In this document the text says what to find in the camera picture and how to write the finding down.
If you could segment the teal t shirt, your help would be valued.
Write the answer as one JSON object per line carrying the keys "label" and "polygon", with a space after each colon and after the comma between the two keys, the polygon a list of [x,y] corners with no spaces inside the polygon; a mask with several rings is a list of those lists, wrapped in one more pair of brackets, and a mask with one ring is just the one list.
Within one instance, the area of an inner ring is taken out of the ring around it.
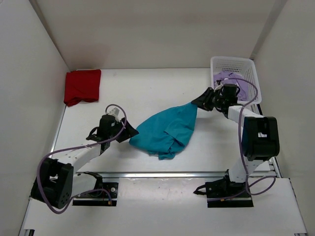
{"label": "teal t shirt", "polygon": [[161,111],[142,122],[129,144],[159,160],[171,160],[182,152],[193,135],[196,105],[187,103]]}

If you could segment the red t shirt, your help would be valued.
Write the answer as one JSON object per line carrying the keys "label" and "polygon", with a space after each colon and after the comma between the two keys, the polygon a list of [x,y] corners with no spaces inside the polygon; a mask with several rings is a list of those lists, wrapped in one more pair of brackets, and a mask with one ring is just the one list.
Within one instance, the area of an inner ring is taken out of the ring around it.
{"label": "red t shirt", "polygon": [[81,101],[87,103],[99,100],[101,70],[77,70],[67,72],[65,77],[64,104],[74,106]]}

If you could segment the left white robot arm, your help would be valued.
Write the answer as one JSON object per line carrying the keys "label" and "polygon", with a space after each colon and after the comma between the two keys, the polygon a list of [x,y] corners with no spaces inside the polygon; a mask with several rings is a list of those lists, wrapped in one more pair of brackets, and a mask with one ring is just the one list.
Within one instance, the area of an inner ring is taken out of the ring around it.
{"label": "left white robot arm", "polygon": [[77,148],[66,148],[64,156],[56,159],[45,157],[38,166],[31,197],[54,209],[66,208],[79,195],[97,197],[108,193],[103,188],[102,176],[91,171],[79,170],[91,160],[101,156],[112,141],[124,142],[138,135],[126,118],[103,115],[86,142]]}

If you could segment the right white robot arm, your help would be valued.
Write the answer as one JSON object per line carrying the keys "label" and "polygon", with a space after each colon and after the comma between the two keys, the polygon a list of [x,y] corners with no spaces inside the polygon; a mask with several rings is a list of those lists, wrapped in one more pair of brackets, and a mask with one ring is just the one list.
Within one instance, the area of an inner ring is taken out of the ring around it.
{"label": "right white robot arm", "polygon": [[238,103],[240,87],[220,84],[207,90],[192,104],[205,111],[216,109],[227,119],[238,124],[240,161],[228,169],[222,179],[203,185],[209,201],[226,201],[247,197],[250,191],[250,175],[256,168],[280,152],[278,123],[275,117],[265,117]]}

